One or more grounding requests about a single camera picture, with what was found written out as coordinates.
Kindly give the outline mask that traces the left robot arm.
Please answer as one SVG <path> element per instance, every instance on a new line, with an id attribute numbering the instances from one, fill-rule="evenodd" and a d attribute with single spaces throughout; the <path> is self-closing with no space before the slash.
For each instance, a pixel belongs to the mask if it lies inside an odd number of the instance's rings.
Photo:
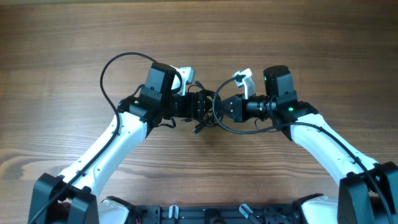
<path id="1" fill-rule="evenodd" d="M 210 100 L 190 93 L 195 71 L 154 62 L 145 84 L 113 108 L 106 131 L 72 165 L 54 177 L 44 173 L 34 184 L 29 223 L 129 223 L 135 208 L 116 197 L 99 196 L 124 158 L 164 120 L 203 120 Z"/>

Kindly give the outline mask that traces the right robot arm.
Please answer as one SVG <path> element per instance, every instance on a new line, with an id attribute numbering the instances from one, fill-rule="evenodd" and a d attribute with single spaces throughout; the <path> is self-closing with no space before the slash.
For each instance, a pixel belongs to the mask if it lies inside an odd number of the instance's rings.
<path id="1" fill-rule="evenodd" d="M 313 194 L 292 205 L 290 223 L 397 223 L 397 164 L 378 163 L 355 149 L 324 120 L 311 104 L 299 101 L 289 68 L 276 65 L 263 71 L 265 95 L 257 96 L 250 69 L 230 79 L 242 94 L 220 100 L 214 95 L 216 119 L 234 122 L 270 119 L 272 126 L 256 133 L 280 131 L 306 149 L 332 176 L 338 198 Z"/>

